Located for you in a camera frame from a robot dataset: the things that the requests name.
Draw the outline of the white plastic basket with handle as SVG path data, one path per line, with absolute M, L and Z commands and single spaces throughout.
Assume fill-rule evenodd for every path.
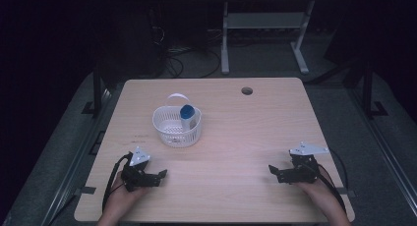
M 183 131 L 180 119 L 180 109 L 186 104 L 195 108 L 197 120 L 197 126 L 188 132 Z M 172 93 L 166 98 L 163 106 L 154 110 L 152 123 L 164 144 L 176 148 L 188 147 L 195 144 L 201 136 L 202 112 L 186 95 Z

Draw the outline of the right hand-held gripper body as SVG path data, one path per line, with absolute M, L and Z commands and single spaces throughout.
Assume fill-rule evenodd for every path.
M 293 167 L 279 170 L 277 175 L 282 176 L 285 179 L 284 182 L 288 184 L 314 183 L 320 175 L 316 154 L 329 154 L 329 149 L 301 142 L 297 147 L 289 150 Z

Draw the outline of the white shampoo bottle blue cap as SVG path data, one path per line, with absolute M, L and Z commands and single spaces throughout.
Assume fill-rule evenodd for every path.
M 193 130 L 197 126 L 195 108 L 189 104 L 184 105 L 180 109 L 180 119 L 184 132 Z

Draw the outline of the person's right hand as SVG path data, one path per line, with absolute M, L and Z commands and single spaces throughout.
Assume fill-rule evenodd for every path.
M 316 180 L 314 183 L 295 183 L 295 186 L 300 188 L 324 215 L 331 213 L 339 206 L 335 196 L 320 179 Z

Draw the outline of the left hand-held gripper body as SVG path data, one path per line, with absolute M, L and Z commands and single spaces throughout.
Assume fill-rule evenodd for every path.
M 157 174 L 145 172 L 149 160 L 150 155 L 141 150 L 139 146 L 128 154 L 128 161 L 123 167 L 121 178 L 129 192 L 139 187 L 152 187 L 153 181 L 160 180 Z

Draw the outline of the aluminium rail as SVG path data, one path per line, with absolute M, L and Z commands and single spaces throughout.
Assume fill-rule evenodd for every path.
M 104 91 L 99 91 L 94 94 L 94 102 L 88 102 L 86 104 L 87 113 L 91 115 L 89 128 L 87 129 L 82 142 L 79 144 L 74 158 L 54 195 L 53 201 L 42 220 L 41 226 L 51 226 L 64 208 L 80 194 L 82 187 L 77 187 L 75 184 L 78 171 L 84 157 L 95 147 L 94 139 L 99 136 L 99 128 L 103 114 L 105 113 L 105 109 L 110 99 L 111 93 L 106 88 Z
M 360 111 L 362 118 L 370 130 L 374 140 L 377 142 L 380 152 L 383 155 L 387 168 L 391 172 L 393 179 L 399 187 L 403 197 L 409 205 L 414 216 L 417 218 L 417 188 L 415 188 L 401 166 L 398 158 L 392 151 L 392 146 L 383 135 L 381 128 L 376 123 L 378 117 L 387 117 L 388 113 L 379 101 L 372 101 L 366 105 L 361 96 L 355 89 L 349 89 L 348 94 L 353 103 Z

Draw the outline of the person's left hand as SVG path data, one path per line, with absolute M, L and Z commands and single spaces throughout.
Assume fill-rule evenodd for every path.
M 132 192 L 129 192 L 121 178 L 121 173 L 116 174 L 115 181 L 111 187 L 110 196 L 108 197 L 105 211 L 110 216 L 120 219 L 141 199 L 149 188 L 139 187 Z

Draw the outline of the black metal stand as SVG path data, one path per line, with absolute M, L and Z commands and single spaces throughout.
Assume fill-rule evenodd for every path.
M 365 115 L 373 120 L 376 116 L 387 116 L 387 111 L 379 101 L 372 99 L 373 94 L 373 68 L 369 61 L 365 60 L 363 69 L 362 108 Z
M 97 117 L 103 104 L 103 95 L 105 94 L 105 84 L 102 81 L 100 68 L 95 66 L 92 71 L 92 95 L 93 101 L 85 104 L 82 113 L 90 114 L 93 118 Z

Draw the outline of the white metal desk frame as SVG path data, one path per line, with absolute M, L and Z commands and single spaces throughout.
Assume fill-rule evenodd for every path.
M 307 27 L 315 6 L 312 0 L 307 4 L 304 12 L 289 13 L 232 13 L 228 9 L 228 3 L 223 4 L 222 16 L 222 41 L 220 49 L 221 73 L 228 75 L 229 56 L 228 56 L 228 31 L 230 29 L 298 29 L 299 34 L 296 40 L 290 43 L 291 50 L 297 62 L 299 71 L 302 75 L 309 73 L 301 51 Z

